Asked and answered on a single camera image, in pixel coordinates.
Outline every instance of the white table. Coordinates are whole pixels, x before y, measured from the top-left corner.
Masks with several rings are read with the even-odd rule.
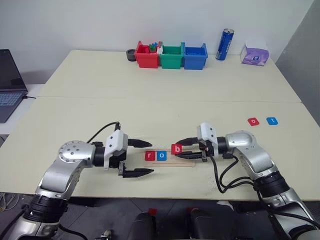
[[[125,52],[73,50],[39,93],[81,97],[172,101],[300,103],[269,59],[265,66],[240,63],[239,55],[218,61],[209,55],[203,70],[139,68]]]
[[[27,84],[29,97],[37,97],[40,89],[44,84]],[[16,127],[19,119],[28,111],[32,103],[35,101],[34,98],[23,99],[18,107],[14,110],[12,115],[6,121],[6,123],[0,123],[0,135],[9,135],[11,131]]]
[[[251,127],[247,119],[260,125]],[[266,117],[279,124],[268,125]],[[288,184],[303,200],[320,200],[320,128],[302,103],[162,101],[88,97],[40,97],[22,117],[0,148],[0,190],[34,193],[39,180],[52,164],[59,147],[71,140],[88,140],[103,125],[119,120],[131,138],[169,150],[178,140],[195,137],[201,122],[211,123],[218,136],[238,130],[252,132],[278,166]],[[113,128],[95,140],[105,142]],[[130,148],[128,169],[144,166],[144,149]],[[219,172],[230,160],[219,160]],[[102,167],[81,173],[74,196],[144,197],[184,199],[256,200],[249,186],[220,194],[215,186],[211,162],[196,167],[155,167],[139,178],[121,178],[117,169]],[[226,182],[245,175],[238,164],[226,175]]]

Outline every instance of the laptop keyboard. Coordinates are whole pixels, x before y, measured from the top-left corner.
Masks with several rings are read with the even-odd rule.
[[[22,93],[0,93],[0,106],[13,106]]]

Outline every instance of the tissue box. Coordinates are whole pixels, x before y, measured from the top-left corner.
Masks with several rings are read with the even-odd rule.
[[[267,45],[263,41],[249,40],[240,54],[242,64],[264,66],[269,58]]]

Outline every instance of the blue can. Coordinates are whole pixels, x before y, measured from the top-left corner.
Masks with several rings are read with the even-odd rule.
[[[225,28],[223,30],[221,40],[220,40],[220,45],[215,56],[217,60],[223,61],[226,59],[234,33],[235,31],[230,28]]]

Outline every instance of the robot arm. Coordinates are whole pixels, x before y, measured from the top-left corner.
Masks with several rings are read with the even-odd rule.
[[[254,189],[266,207],[272,226],[280,239],[319,239],[318,227],[303,220],[305,218],[313,221],[312,214],[295,190],[288,186],[253,134],[237,131],[225,137],[217,137],[210,124],[202,123],[197,128],[197,137],[186,138],[177,143],[187,146],[199,144],[201,152],[182,152],[177,155],[186,159],[199,158],[204,161],[209,156],[218,157],[218,154],[223,153],[236,156],[253,181]],[[292,214],[302,219],[288,216]]]
[[[18,240],[24,236],[51,238],[59,227],[59,219],[67,209],[81,171],[85,168],[118,168],[123,178],[136,178],[153,172],[152,169],[136,168],[126,170],[128,146],[144,148],[152,146],[149,142],[128,139],[120,129],[107,138],[105,147],[102,142],[93,144],[74,140],[66,142],[59,150],[53,164],[47,169],[35,190],[29,208],[21,216],[9,239]]]

